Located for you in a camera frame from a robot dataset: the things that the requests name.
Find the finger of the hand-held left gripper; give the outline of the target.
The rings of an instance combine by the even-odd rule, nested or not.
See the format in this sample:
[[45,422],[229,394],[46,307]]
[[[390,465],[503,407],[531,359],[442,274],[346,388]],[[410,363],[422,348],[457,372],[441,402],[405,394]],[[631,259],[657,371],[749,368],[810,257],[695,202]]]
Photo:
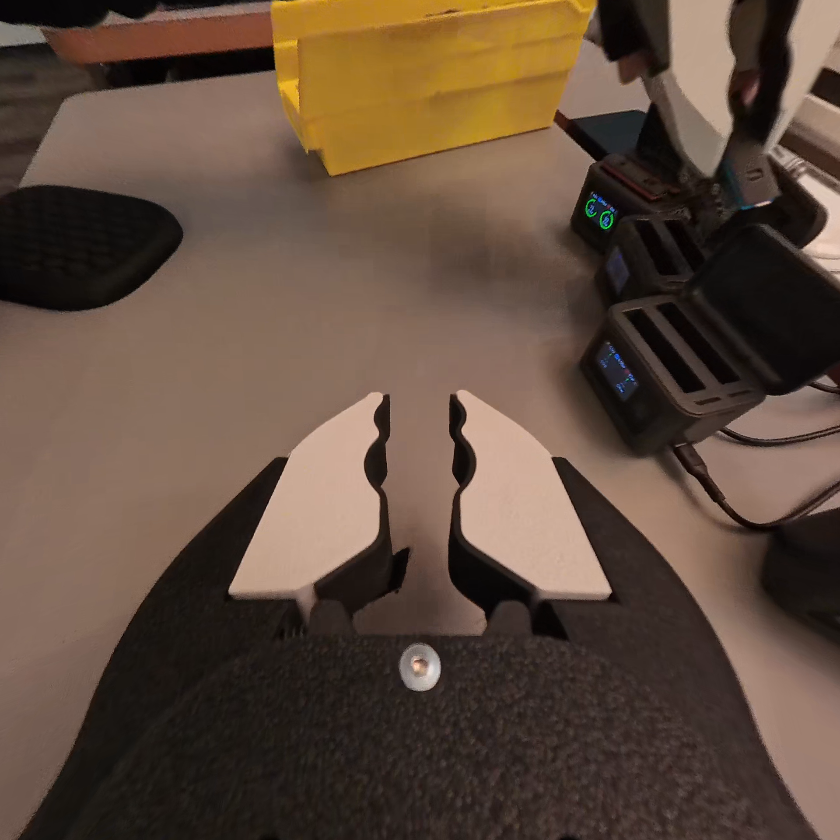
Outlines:
[[826,59],[824,1],[738,3],[738,129],[768,154]]
[[640,9],[647,94],[681,159],[711,178],[733,125],[728,104],[732,2],[649,1]]

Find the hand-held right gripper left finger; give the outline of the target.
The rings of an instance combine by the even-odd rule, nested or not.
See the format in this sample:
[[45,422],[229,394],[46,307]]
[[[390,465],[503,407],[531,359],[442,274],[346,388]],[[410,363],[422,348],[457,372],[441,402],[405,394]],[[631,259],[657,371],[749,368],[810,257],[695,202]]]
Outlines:
[[283,464],[227,593],[294,602],[309,623],[319,606],[353,616],[399,592],[409,549],[394,551],[386,444],[390,396],[372,392],[316,427]]

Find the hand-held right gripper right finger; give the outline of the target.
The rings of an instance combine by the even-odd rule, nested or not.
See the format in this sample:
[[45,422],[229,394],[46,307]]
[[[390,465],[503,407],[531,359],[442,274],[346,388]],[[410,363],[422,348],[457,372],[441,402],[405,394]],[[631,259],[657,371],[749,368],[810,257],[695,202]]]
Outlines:
[[448,574],[490,623],[499,606],[529,615],[554,602],[601,605],[613,588],[553,457],[536,437],[467,390],[449,397],[457,487]]

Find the black battery blue edge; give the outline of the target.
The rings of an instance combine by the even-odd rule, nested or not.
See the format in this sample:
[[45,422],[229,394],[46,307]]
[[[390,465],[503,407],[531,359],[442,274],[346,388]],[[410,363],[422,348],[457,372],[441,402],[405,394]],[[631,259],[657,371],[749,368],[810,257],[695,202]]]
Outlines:
[[781,194],[770,159],[761,143],[735,129],[718,164],[715,180],[735,211],[765,207]]

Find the black battery charging case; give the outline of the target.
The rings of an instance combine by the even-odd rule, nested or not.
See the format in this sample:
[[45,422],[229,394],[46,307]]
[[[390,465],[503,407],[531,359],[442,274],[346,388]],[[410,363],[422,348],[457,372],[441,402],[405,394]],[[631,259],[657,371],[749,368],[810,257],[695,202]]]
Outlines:
[[648,456],[697,444],[838,362],[837,280],[754,225],[679,293],[609,307],[581,369],[624,443]]
[[603,171],[599,161],[592,160],[581,192],[574,205],[570,225],[588,245],[604,254],[620,222],[635,216],[675,218],[687,224],[696,242],[703,244],[697,210],[691,205],[694,170],[684,161],[669,137],[656,105],[646,110],[646,120],[635,149],[625,155],[663,179],[680,187],[673,203],[647,203],[641,196]]
[[784,614],[839,645],[839,509],[773,530],[760,582]]
[[808,245],[822,229],[823,210],[779,164],[770,163],[780,196],[770,205],[734,212],[710,231],[697,222],[702,245],[675,218],[635,216],[620,222],[595,273],[606,306],[679,293],[717,247],[750,225],[765,224],[797,247]]

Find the yellow plastic bin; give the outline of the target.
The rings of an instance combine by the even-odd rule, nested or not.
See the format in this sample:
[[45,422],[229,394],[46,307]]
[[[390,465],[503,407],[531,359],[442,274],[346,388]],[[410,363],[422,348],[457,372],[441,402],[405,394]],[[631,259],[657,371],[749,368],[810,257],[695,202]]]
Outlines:
[[283,109],[330,175],[554,123],[593,1],[273,2]]

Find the dark blue smartphone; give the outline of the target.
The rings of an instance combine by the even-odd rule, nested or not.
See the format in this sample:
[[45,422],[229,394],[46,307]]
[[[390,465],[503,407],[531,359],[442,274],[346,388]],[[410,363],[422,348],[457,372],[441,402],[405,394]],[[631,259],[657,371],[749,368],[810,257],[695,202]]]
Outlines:
[[555,123],[594,161],[635,149],[646,112],[628,110],[570,119],[556,111]]

